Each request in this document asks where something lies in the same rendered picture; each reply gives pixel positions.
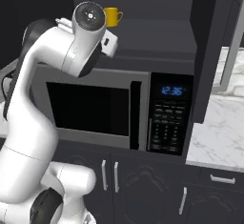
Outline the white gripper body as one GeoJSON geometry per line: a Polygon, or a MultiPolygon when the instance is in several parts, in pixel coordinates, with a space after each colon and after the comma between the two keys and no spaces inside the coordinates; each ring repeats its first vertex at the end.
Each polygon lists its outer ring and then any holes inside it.
{"type": "Polygon", "coordinates": [[[59,28],[65,30],[65,31],[72,31],[72,23],[70,20],[62,17],[62,18],[56,18],[55,22],[59,28]]]}

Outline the yellow mug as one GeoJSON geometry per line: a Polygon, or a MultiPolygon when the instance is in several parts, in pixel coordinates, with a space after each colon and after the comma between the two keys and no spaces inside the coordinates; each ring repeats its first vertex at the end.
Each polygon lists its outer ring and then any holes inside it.
{"type": "Polygon", "coordinates": [[[104,8],[104,12],[107,16],[108,28],[116,27],[124,15],[124,13],[122,11],[119,11],[116,7],[104,8]]]}

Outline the dark base cabinet door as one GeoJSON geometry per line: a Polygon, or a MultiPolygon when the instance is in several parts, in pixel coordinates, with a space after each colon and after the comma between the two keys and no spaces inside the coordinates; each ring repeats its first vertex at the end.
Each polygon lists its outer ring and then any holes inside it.
{"type": "Polygon", "coordinates": [[[54,161],[83,165],[94,170],[96,184],[91,193],[84,196],[87,209],[93,214],[97,224],[113,224],[112,187],[110,157],[107,153],[78,150],[59,146],[53,157],[54,161]],[[101,164],[106,160],[108,189],[104,191],[101,164]]]}
{"type": "Polygon", "coordinates": [[[113,154],[112,171],[114,224],[171,224],[177,165],[113,154]],[[115,161],[118,193],[114,190],[115,161]]]}
{"type": "Polygon", "coordinates": [[[244,193],[182,182],[176,192],[173,224],[244,224],[244,193]],[[188,193],[179,215],[184,187],[188,193]]]}

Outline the microwave oven door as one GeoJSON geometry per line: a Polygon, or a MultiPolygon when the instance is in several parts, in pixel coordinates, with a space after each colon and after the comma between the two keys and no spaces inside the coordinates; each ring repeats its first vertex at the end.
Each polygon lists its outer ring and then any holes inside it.
{"type": "Polygon", "coordinates": [[[131,149],[131,82],[141,82],[139,151],[146,149],[150,75],[95,69],[76,78],[39,66],[31,90],[37,108],[56,126],[59,138],[131,149]]]}

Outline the grey black microwave oven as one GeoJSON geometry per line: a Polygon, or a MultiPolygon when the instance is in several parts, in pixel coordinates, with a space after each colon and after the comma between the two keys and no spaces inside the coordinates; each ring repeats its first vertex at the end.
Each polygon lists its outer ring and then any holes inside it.
{"type": "Polygon", "coordinates": [[[143,151],[180,155],[192,105],[193,77],[143,72],[150,75],[146,149],[143,151]]]}

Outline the dark drawer front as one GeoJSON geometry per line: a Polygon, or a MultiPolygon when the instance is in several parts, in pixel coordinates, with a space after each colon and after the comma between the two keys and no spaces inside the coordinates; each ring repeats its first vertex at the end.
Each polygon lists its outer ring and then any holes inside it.
{"type": "Polygon", "coordinates": [[[203,168],[199,174],[199,181],[206,186],[244,192],[244,173],[203,168]],[[210,174],[226,178],[235,178],[235,184],[214,182],[210,179],[210,174]]]}

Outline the dark wall cabinet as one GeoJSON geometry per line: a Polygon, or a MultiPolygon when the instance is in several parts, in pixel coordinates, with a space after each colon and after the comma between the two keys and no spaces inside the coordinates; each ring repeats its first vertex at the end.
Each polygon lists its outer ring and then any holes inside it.
{"type": "MultiPolygon", "coordinates": [[[[85,0],[74,0],[79,4],[85,0]]],[[[193,0],[91,0],[117,8],[122,19],[111,32],[118,36],[116,57],[193,60],[196,43],[190,24],[193,0]]]]}

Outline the dark wall cabinet door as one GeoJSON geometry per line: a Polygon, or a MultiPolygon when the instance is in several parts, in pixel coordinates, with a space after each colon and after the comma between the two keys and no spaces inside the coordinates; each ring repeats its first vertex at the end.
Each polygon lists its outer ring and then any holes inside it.
{"type": "Polygon", "coordinates": [[[202,123],[213,87],[219,54],[235,0],[193,0],[191,26],[197,50],[194,60],[192,121],[202,123]]]}

